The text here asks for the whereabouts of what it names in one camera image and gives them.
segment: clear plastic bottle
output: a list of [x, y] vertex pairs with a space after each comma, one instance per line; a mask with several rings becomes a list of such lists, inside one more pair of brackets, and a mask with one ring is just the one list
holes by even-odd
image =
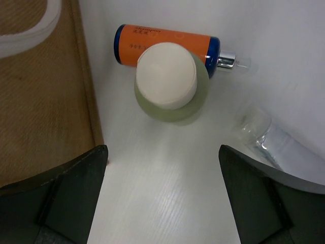
[[261, 109], [251, 105], [236, 116], [234, 132], [255, 154], [275, 168], [325, 185], [325, 160], [295, 140]]

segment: white surface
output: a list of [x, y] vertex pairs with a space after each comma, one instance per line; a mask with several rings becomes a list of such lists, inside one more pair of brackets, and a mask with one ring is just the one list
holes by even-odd
[[192, 55], [175, 43], [149, 47], [138, 60], [136, 83], [140, 93], [164, 109], [186, 105], [197, 90], [197, 68]]
[[[80, 0], [95, 91], [110, 150], [89, 243], [239, 243], [218, 163], [230, 117], [252, 97], [325, 153], [325, 1]], [[216, 74], [198, 120], [148, 118], [135, 69], [115, 61], [122, 23], [218, 36], [252, 70]]]

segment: white wall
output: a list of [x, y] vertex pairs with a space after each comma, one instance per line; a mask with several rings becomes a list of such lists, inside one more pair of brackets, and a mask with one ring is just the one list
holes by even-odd
[[[223, 49], [251, 57], [250, 74], [217, 74], [212, 92], [256, 99], [300, 140], [325, 155], [325, 1], [80, 0], [97, 98], [115, 61], [123, 23], [217, 36]], [[234, 94], [240, 98], [234, 101]]]

